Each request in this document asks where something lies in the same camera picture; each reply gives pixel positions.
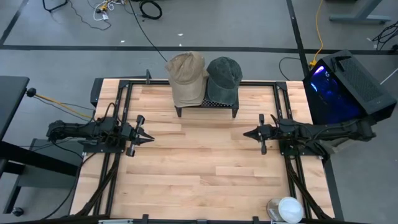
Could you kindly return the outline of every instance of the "white cable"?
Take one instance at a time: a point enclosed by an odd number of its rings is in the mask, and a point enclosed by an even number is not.
[[[398,68],[395,69],[395,71],[393,71],[386,79],[384,79],[382,82],[380,82],[380,85],[382,85],[385,81],[387,81],[393,74],[395,74],[396,71],[398,71]]]
[[[106,1],[103,1],[103,2],[99,3],[97,6],[95,6],[94,13],[93,13],[93,18],[94,18],[95,21],[102,21],[102,20],[104,20],[103,17],[102,17],[101,19],[96,19],[96,18],[95,18],[95,14],[97,13],[97,8],[98,8],[98,6],[100,6],[100,5],[104,4],[104,3],[106,3]]]
[[[97,19],[97,18],[95,17],[95,14],[96,14],[96,12],[97,12],[98,6],[102,6],[103,4],[106,4],[106,2],[107,2],[107,0],[104,0],[103,2],[101,2],[101,3],[99,3],[97,6],[95,6],[94,13],[93,13],[93,18],[94,18],[95,21],[102,21],[102,20],[104,20],[104,17],[102,17],[101,19]],[[110,2],[108,2],[107,8],[108,8],[110,11],[113,11],[113,9],[114,9],[113,4],[122,4],[122,3],[121,3],[121,2],[116,2],[116,1],[110,1]]]

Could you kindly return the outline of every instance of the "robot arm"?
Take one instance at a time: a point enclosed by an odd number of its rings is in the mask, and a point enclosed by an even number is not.
[[[64,123],[56,121],[49,125],[47,137],[49,141],[61,140],[68,137],[85,138],[81,142],[90,152],[106,152],[112,149],[123,150],[126,141],[131,141],[126,155],[133,157],[135,145],[139,146],[146,142],[154,141],[154,138],[147,133],[141,125],[145,118],[137,116],[137,125],[133,128],[129,123],[120,123],[117,118],[105,117],[86,124]]]
[[[297,144],[306,144],[315,140],[334,140],[350,138],[359,141],[369,141],[376,137],[371,125],[374,123],[366,119],[354,119],[338,124],[312,125],[299,123],[292,119],[276,119],[273,115],[275,127],[264,124],[264,115],[259,115],[260,125],[243,135],[253,138],[262,145],[262,154],[266,154],[265,140],[293,140]]]

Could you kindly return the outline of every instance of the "dark green baseball cap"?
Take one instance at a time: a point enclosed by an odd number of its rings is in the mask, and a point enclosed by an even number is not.
[[[231,58],[219,57],[210,62],[207,72],[208,100],[233,105],[238,97],[238,87],[243,76],[239,64]]]

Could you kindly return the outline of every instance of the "yellow cable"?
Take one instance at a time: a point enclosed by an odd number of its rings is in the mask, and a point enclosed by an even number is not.
[[[48,97],[46,97],[46,96],[43,96],[43,95],[40,95],[40,94],[37,94],[37,93],[36,93],[36,96],[39,97],[39,98],[41,98],[41,99],[43,99],[43,100],[47,100],[47,101],[50,101],[50,102],[52,102],[52,103],[56,103],[56,104],[58,104],[58,105],[60,105],[60,106],[62,106],[62,107],[64,107],[64,108],[66,108],[66,109],[68,109],[68,110],[70,110],[70,111],[72,111],[72,112],[74,112],[74,113],[76,113],[76,114],[82,116],[82,117],[91,119],[91,116],[88,116],[88,115],[82,114],[82,113],[80,113],[80,112],[78,112],[78,111],[75,111],[74,109],[70,108],[70,107],[67,106],[67,105],[62,104],[61,102],[59,102],[59,101],[57,101],[57,100],[55,100],[55,99],[51,99],[51,98],[48,98]]]
[[[321,48],[317,51],[317,53],[313,57],[312,62],[310,62],[310,66],[312,66],[312,67],[314,67],[317,64],[317,56],[318,56],[319,52],[321,52],[321,50],[323,49],[323,42],[322,42],[322,38],[321,38],[321,33],[319,33],[319,28],[318,28],[318,15],[319,15],[319,11],[321,9],[322,3],[323,3],[323,0],[321,0],[321,3],[319,4],[318,11],[317,11],[317,16],[315,17],[315,25],[317,27],[319,41],[321,42]]]

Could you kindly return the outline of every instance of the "black computer case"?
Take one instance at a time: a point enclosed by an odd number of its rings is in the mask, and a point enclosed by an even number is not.
[[[389,118],[397,103],[348,51],[324,57],[303,80],[314,124]]]

